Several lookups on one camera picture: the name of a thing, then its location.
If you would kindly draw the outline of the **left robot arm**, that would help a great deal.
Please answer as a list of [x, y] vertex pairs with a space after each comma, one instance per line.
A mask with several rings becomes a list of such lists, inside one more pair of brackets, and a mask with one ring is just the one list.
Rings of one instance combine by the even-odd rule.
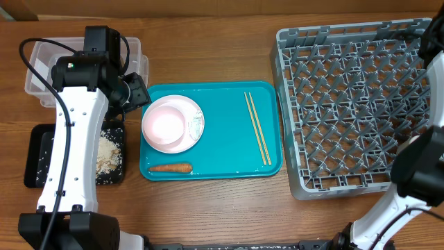
[[139, 74], [121, 56], [127, 39], [108, 26], [87, 26], [80, 51], [59, 58], [44, 82], [57, 118], [49, 172], [34, 213], [18, 231], [34, 249], [149, 249], [148, 238], [120, 229], [98, 212], [96, 159], [103, 122], [124, 116], [151, 98]]

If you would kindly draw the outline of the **white paper cup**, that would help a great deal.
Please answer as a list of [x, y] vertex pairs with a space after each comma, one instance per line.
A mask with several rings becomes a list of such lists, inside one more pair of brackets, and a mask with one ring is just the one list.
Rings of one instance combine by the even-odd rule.
[[415, 135], [409, 138], [407, 141], [403, 142], [397, 149], [396, 155], [399, 155], [404, 149], [406, 149], [411, 143], [413, 143], [418, 138], [418, 135]]

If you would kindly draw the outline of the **rice and peanut scraps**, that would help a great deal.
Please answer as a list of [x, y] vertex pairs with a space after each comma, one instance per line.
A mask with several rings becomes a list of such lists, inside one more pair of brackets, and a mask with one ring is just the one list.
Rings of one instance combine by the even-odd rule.
[[[103, 128], [99, 138], [96, 160], [96, 184], [110, 185], [120, 183], [124, 171], [124, 135], [123, 127]], [[34, 186], [42, 188], [49, 172], [49, 162], [53, 146], [54, 129], [42, 134], [37, 159]]]

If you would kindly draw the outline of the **pink bowl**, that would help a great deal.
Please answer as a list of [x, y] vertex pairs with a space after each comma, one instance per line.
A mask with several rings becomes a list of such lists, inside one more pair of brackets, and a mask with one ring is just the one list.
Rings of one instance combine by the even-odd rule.
[[150, 106], [144, 113], [142, 133], [150, 145], [177, 144], [185, 134], [185, 116], [173, 106]]

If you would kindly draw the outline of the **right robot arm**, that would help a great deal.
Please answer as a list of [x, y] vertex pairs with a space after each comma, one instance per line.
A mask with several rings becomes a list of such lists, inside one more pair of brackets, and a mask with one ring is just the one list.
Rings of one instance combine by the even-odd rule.
[[443, 202], [443, 11], [420, 35], [419, 56], [430, 85], [427, 130], [406, 141], [391, 168], [391, 184], [361, 218], [322, 249], [393, 249], [391, 238], [420, 213]]

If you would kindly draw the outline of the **wooden chopstick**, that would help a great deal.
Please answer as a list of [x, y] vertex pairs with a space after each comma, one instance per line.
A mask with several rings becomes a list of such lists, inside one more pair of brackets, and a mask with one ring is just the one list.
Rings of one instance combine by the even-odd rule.
[[258, 133], [259, 133], [259, 138], [261, 140], [261, 143], [262, 143], [262, 146], [263, 146], [263, 149], [264, 149], [264, 155], [265, 155], [265, 158], [266, 158], [266, 164], [267, 165], [271, 165], [271, 163], [272, 163], [271, 162], [271, 157], [270, 157], [270, 154], [268, 152], [268, 147], [267, 147], [266, 140], [265, 140], [265, 137], [264, 137], [264, 133], [263, 133], [263, 130], [262, 130], [262, 125], [261, 125], [260, 120], [259, 120], [259, 115], [257, 114], [257, 109], [255, 107], [255, 102], [254, 102], [253, 96], [249, 92], [247, 94], [247, 97], [248, 97], [248, 100], [250, 102], [250, 105], [251, 105], [251, 108], [252, 108], [252, 111], [253, 111], [253, 117], [255, 118], [257, 130], [258, 130]]
[[259, 133], [258, 133], [258, 130], [257, 130], [255, 118], [253, 117], [253, 111], [252, 111], [252, 108], [251, 108], [251, 105], [250, 105], [250, 102], [248, 100], [246, 92], [244, 92], [244, 97], [245, 97], [247, 109], [248, 109], [248, 112], [249, 112], [249, 115], [250, 115], [250, 120], [251, 120], [251, 123], [253, 125], [253, 130], [255, 132], [255, 137], [256, 137], [256, 140], [257, 140], [258, 147], [259, 147], [259, 152], [260, 152], [261, 157], [262, 157], [262, 162], [264, 163], [264, 165], [266, 165], [266, 158], [265, 158], [265, 155], [264, 155], [264, 149], [263, 149], [261, 140], [259, 138]]

